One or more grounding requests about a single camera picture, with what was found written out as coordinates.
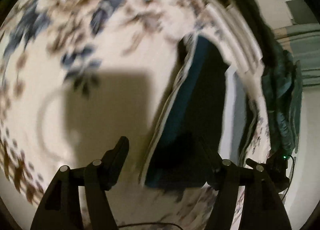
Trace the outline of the black striped knit sweater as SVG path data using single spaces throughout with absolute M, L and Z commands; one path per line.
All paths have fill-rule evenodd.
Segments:
M 257 126 L 235 68 L 203 36 L 180 41 L 182 66 L 153 136 L 141 182 L 150 188 L 180 190 L 214 186 L 222 160 L 242 165 Z

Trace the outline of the dark green folded quilt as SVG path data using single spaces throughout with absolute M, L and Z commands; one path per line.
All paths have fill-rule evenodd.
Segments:
M 302 71 L 289 51 L 277 42 L 265 23 L 255 0 L 220 0 L 223 5 L 235 1 L 262 52 L 261 77 L 266 101 L 271 152 L 284 158 L 292 154 L 299 141 L 302 107 Z

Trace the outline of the right grey striped curtain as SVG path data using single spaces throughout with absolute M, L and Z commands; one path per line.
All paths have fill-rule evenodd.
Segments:
M 299 24 L 274 29 L 276 40 L 299 61 L 304 87 L 319 86 L 319 24 Z

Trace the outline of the floral white bed blanket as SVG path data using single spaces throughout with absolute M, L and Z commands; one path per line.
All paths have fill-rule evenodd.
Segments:
M 1 196 L 29 229 L 57 169 L 87 165 L 127 136 L 130 151 L 107 193 L 130 229 L 204 229 L 217 193 L 180 193 L 139 182 L 167 99 L 185 72 L 178 43 L 203 35 L 227 64 L 232 93 L 244 86 L 259 111 L 245 156 L 270 151 L 264 70 L 236 5 L 217 0 L 18 0 L 1 26 Z

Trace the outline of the barred sliding window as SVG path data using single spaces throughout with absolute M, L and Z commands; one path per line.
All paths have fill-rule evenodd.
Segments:
M 304 0 L 284 0 L 293 25 L 318 23 L 316 16 Z

